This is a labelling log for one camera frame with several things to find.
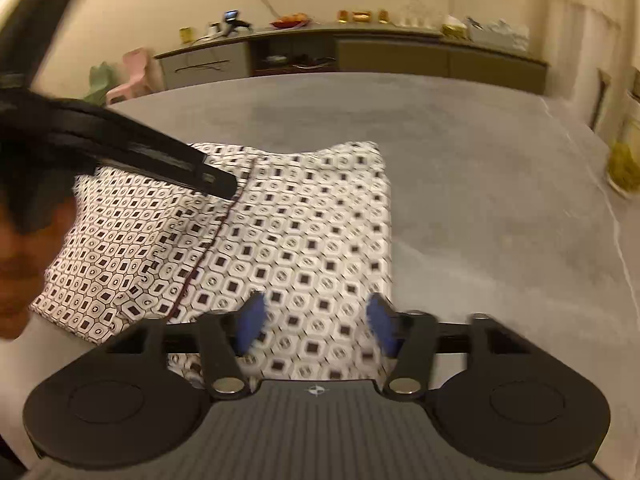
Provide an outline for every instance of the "gray table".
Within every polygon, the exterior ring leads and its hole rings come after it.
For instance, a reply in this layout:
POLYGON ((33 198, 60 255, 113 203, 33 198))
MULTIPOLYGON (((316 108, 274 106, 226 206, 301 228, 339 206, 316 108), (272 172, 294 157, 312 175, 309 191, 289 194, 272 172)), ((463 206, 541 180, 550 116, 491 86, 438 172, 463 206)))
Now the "gray table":
MULTIPOLYGON (((190 142, 274 152, 377 142, 392 183, 395 305, 452 322, 488 313, 595 382, 612 408, 596 463, 637 477, 640 213, 601 184, 606 147, 561 105, 454 80, 331 73, 207 84, 116 108, 190 142)), ((38 322, 0 346, 0 367, 38 368, 30 340, 52 330, 38 322), (16 364, 8 352, 18 346, 16 364)), ((60 365, 84 348, 55 337, 48 350, 60 365)), ((439 363, 440 376, 460 366, 439 363)), ((26 392, 5 390, 16 419, 26 392)))

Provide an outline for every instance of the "patterned cloth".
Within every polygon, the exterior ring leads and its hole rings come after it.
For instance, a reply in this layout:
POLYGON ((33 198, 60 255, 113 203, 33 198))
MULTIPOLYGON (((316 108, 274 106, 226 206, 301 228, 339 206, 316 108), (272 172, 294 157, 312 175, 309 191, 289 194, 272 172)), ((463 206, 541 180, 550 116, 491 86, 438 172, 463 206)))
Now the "patterned cloth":
MULTIPOLYGON (((390 294, 388 181, 376 145, 290 155, 194 146, 247 188, 170 322, 236 309, 263 290, 268 322, 240 359, 245 373, 378 377, 364 315, 371 291, 390 294)), ((230 205, 112 168, 79 177, 76 195, 78 220, 32 307, 96 343, 168 313, 230 205)), ((186 354, 172 355, 170 368, 194 381, 200 371, 186 354)))

